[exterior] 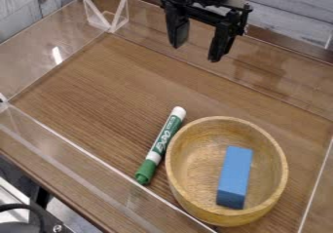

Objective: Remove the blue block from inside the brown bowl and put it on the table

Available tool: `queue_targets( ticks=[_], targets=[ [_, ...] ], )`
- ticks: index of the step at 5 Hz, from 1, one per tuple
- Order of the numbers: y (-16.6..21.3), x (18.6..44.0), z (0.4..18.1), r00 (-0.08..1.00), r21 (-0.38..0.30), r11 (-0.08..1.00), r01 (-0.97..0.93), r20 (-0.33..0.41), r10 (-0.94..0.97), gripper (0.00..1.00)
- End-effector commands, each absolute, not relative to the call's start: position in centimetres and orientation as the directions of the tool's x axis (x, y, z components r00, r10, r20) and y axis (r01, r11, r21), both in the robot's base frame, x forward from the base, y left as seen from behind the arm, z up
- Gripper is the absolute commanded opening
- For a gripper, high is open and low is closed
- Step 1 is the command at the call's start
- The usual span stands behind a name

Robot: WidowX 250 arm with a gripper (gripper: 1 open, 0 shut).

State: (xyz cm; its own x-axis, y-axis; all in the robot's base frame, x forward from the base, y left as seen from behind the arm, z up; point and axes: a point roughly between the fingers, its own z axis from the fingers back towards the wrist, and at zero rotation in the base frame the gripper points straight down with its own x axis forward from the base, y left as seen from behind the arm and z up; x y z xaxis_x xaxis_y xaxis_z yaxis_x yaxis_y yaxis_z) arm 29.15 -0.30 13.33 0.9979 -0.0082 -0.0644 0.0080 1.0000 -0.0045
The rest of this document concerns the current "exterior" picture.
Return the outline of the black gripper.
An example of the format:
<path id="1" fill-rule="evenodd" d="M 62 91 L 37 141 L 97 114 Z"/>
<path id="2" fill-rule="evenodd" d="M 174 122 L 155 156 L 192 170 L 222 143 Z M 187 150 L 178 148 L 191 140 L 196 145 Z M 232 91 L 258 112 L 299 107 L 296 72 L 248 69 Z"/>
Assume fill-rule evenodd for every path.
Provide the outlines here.
<path id="1" fill-rule="evenodd" d="M 218 62 L 231 51 L 236 34 L 247 32 L 248 18 L 254 10 L 243 0 L 162 0 L 166 12 L 171 45 L 179 49 L 190 38 L 190 19 L 216 26 L 208 60 Z"/>

